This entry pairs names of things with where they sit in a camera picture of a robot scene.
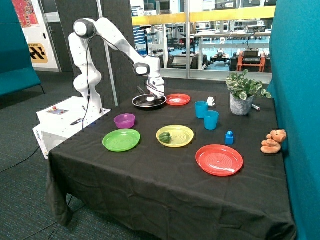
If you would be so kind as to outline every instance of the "door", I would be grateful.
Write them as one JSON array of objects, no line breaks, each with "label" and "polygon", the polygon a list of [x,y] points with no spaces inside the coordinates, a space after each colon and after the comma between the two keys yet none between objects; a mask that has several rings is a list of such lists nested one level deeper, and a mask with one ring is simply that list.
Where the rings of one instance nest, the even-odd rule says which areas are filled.
[{"label": "door", "polygon": [[60,65],[47,31],[42,7],[38,0],[12,0],[26,42],[32,66],[38,71],[60,72]]}]

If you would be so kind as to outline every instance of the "yellow beam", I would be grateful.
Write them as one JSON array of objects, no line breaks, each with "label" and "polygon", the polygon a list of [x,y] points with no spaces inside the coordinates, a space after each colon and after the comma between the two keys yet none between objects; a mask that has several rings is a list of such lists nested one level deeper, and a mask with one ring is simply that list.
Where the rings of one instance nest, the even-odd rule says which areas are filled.
[{"label": "yellow beam", "polygon": [[[191,12],[191,22],[227,21],[246,19],[269,19],[275,16],[275,6],[245,7],[239,9]],[[185,13],[164,14],[155,16],[135,16],[132,18],[133,26],[177,24],[186,22]]]},{"label": "yellow beam", "polygon": [[191,12],[190,22],[269,19],[275,16],[275,10],[275,6],[264,6],[219,11]]}]

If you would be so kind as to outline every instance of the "gray carpet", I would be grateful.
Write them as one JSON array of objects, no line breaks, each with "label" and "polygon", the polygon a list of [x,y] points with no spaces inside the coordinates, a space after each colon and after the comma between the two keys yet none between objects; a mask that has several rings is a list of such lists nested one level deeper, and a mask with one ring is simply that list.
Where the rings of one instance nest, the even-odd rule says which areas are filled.
[{"label": "gray carpet", "polygon": [[[71,73],[38,72],[40,86],[0,97],[0,239],[2,240],[155,240],[153,235],[128,229],[108,215],[91,211],[72,198],[70,207],[78,210],[68,227],[54,224],[44,196],[47,161],[32,128],[39,124],[36,112],[80,96],[73,87]],[[166,79],[166,88],[213,92],[227,91],[223,83],[185,79]],[[132,94],[139,93],[132,89]]]}]

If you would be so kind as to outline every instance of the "small green vegetable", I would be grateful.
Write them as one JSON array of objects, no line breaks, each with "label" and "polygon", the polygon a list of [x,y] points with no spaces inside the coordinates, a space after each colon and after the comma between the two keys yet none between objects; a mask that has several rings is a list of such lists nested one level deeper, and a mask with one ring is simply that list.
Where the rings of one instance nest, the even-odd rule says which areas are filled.
[{"label": "small green vegetable", "polygon": [[163,132],[159,135],[159,141],[168,144],[171,141],[171,136],[169,132]]}]

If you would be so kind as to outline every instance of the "black tablecloth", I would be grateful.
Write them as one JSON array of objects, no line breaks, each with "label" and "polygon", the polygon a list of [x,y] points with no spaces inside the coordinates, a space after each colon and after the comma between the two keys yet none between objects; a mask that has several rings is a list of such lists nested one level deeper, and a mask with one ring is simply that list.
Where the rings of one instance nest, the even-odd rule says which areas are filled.
[{"label": "black tablecloth", "polygon": [[[188,94],[191,101],[146,111],[128,99],[49,153],[46,200],[58,222],[67,225],[72,219],[68,193],[133,230],[164,240],[294,239],[282,154],[260,151],[261,141],[278,126],[274,100],[257,98],[260,112],[252,108],[237,116],[230,111],[229,95],[213,94],[211,109],[220,115],[210,131],[194,107],[210,93],[168,93]],[[136,115],[133,129],[140,142],[126,152],[108,151],[102,140],[117,129],[114,117],[123,113]],[[168,125],[192,129],[192,142],[179,148],[160,144],[156,133]],[[210,175],[198,166],[196,152],[205,145],[224,145],[227,131],[234,133],[232,148],[242,155],[243,168],[228,177]]]}]

